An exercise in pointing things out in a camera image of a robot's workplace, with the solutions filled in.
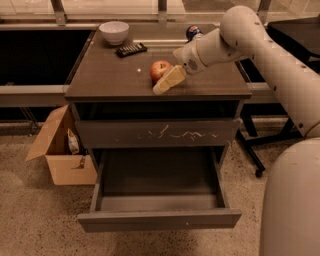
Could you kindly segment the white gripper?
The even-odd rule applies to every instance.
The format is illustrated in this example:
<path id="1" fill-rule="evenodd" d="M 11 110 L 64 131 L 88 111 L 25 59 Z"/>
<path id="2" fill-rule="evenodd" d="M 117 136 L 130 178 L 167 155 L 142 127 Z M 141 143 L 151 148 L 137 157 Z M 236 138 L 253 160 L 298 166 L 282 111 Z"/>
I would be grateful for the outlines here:
<path id="1" fill-rule="evenodd" d="M 180 84 L 186 79 L 188 74 L 197 74 L 204 69 L 204 65 L 198 55 L 197 42 L 191 41 L 183 47 L 173 51 L 173 55 L 177 60 L 181 60 L 181 65 L 171 66 L 164 75 L 153 86 L 153 92 L 160 95 Z"/>

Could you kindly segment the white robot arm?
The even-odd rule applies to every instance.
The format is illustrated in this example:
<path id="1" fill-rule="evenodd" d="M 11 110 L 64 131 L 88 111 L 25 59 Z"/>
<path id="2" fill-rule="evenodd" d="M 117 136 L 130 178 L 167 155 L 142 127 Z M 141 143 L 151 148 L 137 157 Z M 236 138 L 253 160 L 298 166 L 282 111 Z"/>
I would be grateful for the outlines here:
<path id="1" fill-rule="evenodd" d="M 174 51 L 178 64 L 153 87 L 162 94 L 207 67 L 251 59 L 304 139 L 275 161 L 266 182 L 259 256 L 320 256 L 320 78 L 267 34 L 246 6 Z"/>

